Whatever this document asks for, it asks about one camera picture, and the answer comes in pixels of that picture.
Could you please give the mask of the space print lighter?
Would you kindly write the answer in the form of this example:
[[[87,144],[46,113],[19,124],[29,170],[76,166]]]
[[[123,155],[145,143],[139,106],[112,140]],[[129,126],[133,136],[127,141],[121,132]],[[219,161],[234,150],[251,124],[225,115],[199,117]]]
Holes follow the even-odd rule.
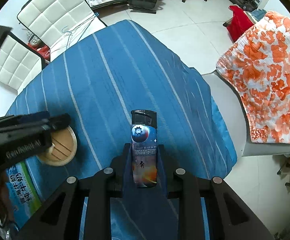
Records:
[[[133,110],[131,154],[134,183],[138,188],[157,184],[157,113]]]

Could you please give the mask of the gold tape roll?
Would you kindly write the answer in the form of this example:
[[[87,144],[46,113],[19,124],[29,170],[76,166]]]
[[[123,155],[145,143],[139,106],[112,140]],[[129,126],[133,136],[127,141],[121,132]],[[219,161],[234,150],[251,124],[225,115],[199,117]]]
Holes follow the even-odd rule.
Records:
[[[78,143],[73,129],[68,126],[65,129],[52,132],[52,146],[45,152],[38,154],[41,163],[49,166],[65,166],[74,158]]]

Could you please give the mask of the blue milk carton box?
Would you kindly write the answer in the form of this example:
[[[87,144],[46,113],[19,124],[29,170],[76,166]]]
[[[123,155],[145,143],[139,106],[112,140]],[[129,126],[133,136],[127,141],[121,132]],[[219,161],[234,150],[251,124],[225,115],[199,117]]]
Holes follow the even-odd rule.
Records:
[[[17,163],[6,170],[7,187],[14,212],[14,221],[22,228],[29,218],[41,207],[42,202],[37,193],[26,161]]]

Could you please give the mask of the left white padded chair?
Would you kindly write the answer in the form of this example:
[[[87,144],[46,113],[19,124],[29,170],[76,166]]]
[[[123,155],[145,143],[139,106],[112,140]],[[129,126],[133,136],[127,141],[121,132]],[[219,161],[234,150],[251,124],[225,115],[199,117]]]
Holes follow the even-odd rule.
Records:
[[[35,50],[8,33],[0,48],[0,82],[20,93],[46,67]]]

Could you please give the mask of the white padded chair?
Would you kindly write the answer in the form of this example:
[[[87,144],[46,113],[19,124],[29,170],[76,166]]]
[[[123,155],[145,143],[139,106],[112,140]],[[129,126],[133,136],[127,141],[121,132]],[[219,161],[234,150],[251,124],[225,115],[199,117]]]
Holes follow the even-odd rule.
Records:
[[[63,27],[74,27],[93,13],[85,0],[31,0],[17,15],[19,22],[36,35],[46,46],[51,47],[62,35]],[[95,19],[88,27],[82,39],[104,29],[106,25]],[[78,37],[70,44],[76,44]],[[55,60],[66,49],[51,54]]]
[[[20,93],[46,67],[35,50],[8,33],[0,48],[0,82]]]

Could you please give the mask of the red plastic bag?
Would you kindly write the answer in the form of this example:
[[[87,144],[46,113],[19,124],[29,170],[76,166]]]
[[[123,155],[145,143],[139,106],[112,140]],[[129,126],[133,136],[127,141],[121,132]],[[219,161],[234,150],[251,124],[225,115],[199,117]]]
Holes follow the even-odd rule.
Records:
[[[50,48],[46,45],[39,45],[39,46],[32,46],[30,43],[28,43],[28,46],[38,52],[45,60],[50,61]]]

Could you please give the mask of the blue striped tablecloth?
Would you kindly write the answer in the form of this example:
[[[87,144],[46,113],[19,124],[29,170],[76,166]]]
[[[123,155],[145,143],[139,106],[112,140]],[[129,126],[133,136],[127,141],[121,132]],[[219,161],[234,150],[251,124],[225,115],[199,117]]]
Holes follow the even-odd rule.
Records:
[[[237,162],[208,83],[139,24],[124,20],[89,35],[51,62],[16,97],[7,115],[68,113],[78,141],[63,167],[25,161],[40,200],[69,177],[109,167],[131,141],[133,110],[157,114],[157,141],[196,177],[226,177]]]

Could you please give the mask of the right white padded chair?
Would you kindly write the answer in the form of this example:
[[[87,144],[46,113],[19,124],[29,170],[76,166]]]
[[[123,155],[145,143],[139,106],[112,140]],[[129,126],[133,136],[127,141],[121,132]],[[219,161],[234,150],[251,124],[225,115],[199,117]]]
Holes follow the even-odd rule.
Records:
[[[62,35],[63,27],[74,27],[93,13],[85,0],[31,0],[17,15],[19,22],[36,35],[46,46],[51,47]],[[88,27],[82,39],[104,29],[106,25],[95,19]],[[78,37],[70,44],[76,44]],[[55,60],[66,49],[51,54]]]

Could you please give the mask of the red cloth item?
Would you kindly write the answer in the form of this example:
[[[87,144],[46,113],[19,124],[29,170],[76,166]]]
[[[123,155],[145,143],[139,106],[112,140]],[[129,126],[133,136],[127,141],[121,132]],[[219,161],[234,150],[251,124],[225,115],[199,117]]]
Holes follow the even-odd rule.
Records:
[[[229,32],[231,40],[236,42],[254,23],[245,11],[237,5],[230,5],[229,9],[232,12],[232,17],[224,22],[223,26]]]

